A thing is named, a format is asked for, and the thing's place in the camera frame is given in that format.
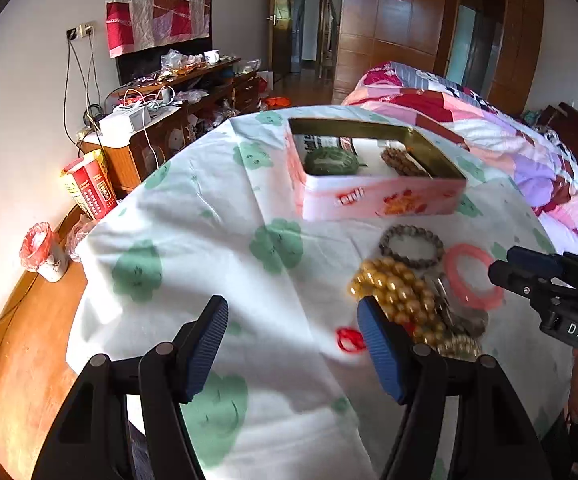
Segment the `brown wooden bead mala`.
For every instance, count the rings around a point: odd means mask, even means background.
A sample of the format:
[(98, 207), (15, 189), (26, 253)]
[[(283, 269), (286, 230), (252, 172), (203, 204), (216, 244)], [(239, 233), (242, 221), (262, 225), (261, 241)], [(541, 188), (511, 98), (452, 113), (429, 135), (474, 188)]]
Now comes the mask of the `brown wooden bead mala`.
[(381, 159), (385, 162), (385, 165), (395, 170), (399, 176), (430, 178), (429, 172), (424, 170), (406, 150), (385, 148), (381, 152)]

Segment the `green jade bangle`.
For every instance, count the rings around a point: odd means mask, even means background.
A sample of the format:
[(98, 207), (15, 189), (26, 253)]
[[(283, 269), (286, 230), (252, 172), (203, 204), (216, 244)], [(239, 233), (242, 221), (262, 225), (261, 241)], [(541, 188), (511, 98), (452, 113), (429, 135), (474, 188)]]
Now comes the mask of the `green jade bangle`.
[(351, 176), (359, 170), (359, 161), (343, 148), (317, 148), (305, 156), (303, 168), (316, 177)]

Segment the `silver bangle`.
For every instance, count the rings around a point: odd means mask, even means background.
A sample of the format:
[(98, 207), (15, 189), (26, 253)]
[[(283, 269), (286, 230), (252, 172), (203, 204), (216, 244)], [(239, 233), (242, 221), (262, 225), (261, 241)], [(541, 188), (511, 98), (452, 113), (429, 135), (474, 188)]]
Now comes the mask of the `silver bangle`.
[(442, 320), (456, 334), (464, 334), (473, 339), (481, 338), (487, 328), (488, 314), (468, 307), (450, 289), (448, 277), (441, 272), (423, 274), (423, 281), (434, 293), (435, 303)]

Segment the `pink patchwork quilt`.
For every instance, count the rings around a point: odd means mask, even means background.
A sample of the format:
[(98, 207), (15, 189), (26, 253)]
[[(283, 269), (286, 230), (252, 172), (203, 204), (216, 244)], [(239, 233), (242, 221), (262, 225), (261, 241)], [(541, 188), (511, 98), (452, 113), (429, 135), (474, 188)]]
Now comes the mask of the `pink patchwork quilt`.
[(536, 214), (578, 236), (578, 163), (555, 133), (517, 122), (482, 96), (406, 64), (370, 68), (342, 101), (434, 131), (505, 172)]

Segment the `white cloth with green clouds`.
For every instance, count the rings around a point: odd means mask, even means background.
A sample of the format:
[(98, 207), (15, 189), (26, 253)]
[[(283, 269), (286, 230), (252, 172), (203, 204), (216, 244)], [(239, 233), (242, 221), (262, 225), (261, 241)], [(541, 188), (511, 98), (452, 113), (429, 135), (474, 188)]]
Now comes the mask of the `white cloth with green clouds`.
[(291, 118), (377, 124), (355, 106), (239, 116), (176, 154), (84, 238), (88, 284), (67, 362), (141, 356), (219, 295), (229, 324), (183, 408), (210, 479), (376, 479), (404, 410), (339, 338), (347, 292), (385, 218), (307, 222), (293, 201)]

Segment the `paper leaflet in tin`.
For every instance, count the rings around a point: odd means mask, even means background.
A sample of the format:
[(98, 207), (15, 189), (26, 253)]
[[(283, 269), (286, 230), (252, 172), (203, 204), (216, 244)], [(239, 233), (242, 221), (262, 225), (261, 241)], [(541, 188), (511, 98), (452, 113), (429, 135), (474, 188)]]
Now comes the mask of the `paper leaflet in tin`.
[(345, 151), (354, 154), (359, 161), (359, 170), (352, 176), (365, 177), (403, 177), (399, 176), (395, 170), (385, 165), (381, 159), (381, 152), (385, 148), (399, 148), (408, 151), (413, 159), (413, 152), (400, 141), (377, 140), (366, 138), (336, 138), (335, 136), (295, 136), (295, 148), (298, 151), (300, 160), (303, 162), (305, 156), (317, 148), (343, 148)]

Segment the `red yellow gift bag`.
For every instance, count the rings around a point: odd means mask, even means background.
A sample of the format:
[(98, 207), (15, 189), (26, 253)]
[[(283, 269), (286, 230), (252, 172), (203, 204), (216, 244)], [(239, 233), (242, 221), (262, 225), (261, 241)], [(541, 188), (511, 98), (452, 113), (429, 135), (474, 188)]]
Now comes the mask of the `red yellow gift bag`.
[(117, 206), (102, 150), (94, 150), (62, 169), (60, 181), (84, 214), (103, 219)]

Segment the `red plastic bag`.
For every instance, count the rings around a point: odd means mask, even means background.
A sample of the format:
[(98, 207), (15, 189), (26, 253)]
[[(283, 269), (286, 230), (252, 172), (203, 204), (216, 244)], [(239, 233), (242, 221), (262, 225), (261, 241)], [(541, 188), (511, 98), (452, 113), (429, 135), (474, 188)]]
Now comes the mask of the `red plastic bag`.
[(22, 266), (28, 271), (35, 272), (46, 263), (52, 244), (54, 232), (48, 222), (35, 223), (27, 230), (19, 249), (19, 258)]

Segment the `wooden TV cabinet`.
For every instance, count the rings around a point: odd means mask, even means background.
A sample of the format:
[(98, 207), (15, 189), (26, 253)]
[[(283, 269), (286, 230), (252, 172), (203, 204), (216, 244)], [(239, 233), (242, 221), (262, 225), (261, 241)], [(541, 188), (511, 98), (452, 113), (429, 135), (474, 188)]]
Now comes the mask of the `wooden TV cabinet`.
[(133, 191), (175, 154), (221, 122), (253, 112), (259, 104), (254, 61), (225, 58), (194, 68), (182, 76), (111, 93), (111, 114), (117, 108), (146, 106), (151, 121), (124, 145), (109, 146), (96, 128), (80, 143), (84, 153), (102, 150), (111, 186), (119, 196)]

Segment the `white box on cabinet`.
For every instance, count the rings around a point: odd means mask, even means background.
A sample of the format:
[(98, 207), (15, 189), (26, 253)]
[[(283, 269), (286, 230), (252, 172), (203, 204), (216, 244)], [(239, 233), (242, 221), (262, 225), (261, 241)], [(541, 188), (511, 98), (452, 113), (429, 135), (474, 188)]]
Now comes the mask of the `white box on cabinet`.
[(124, 145), (134, 133), (149, 125), (151, 116), (146, 106), (117, 108), (100, 119), (99, 129), (102, 139), (109, 146)]

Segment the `orange item on floor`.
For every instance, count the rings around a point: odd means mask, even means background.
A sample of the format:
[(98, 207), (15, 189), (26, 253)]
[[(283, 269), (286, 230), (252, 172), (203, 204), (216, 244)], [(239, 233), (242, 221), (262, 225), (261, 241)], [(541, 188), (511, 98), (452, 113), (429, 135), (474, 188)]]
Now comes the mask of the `orange item on floor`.
[(268, 96), (262, 100), (262, 110), (282, 110), (291, 107), (291, 99), (287, 96)]

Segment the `wooden wardrobe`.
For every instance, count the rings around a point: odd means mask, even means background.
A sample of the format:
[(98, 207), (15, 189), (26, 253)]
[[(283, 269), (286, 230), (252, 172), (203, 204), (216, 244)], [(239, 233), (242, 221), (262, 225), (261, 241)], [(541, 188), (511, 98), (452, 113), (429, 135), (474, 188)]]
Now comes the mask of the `wooden wardrobe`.
[[(545, 0), (502, 1), (502, 45), (488, 102), (524, 110), (542, 42)], [(388, 61), (445, 75), (459, 0), (342, 0), (332, 101), (340, 103), (367, 70)]]

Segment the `black television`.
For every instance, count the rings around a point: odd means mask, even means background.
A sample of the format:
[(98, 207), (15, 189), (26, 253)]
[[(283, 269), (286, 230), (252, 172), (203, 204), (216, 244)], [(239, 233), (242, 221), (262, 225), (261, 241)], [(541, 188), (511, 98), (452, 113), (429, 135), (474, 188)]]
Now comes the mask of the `black television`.
[(169, 44), (113, 58), (116, 61), (118, 78), (121, 84), (161, 70), (163, 67), (180, 66), (185, 55), (197, 55), (212, 49), (212, 3), (211, 3), (211, 35), (208, 38)]

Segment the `red patchwork TV cover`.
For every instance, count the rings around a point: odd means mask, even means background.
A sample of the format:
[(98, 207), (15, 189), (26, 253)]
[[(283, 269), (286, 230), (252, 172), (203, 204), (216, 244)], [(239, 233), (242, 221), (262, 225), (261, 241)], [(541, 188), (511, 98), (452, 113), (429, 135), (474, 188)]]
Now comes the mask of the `red patchwork TV cover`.
[(211, 35), (212, 0), (107, 0), (111, 58)]

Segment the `wall power socket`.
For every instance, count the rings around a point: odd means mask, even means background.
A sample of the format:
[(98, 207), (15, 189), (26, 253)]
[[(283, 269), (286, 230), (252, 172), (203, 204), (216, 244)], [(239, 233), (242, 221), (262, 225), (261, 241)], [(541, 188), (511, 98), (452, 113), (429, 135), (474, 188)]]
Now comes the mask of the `wall power socket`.
[(69, 28), (66, 31), (66, 37), (68, 41), (89, 37), (93, 33), (93, 30), (94, 30), (93, 22), (82, 23), (76, 25), (76, 27)]

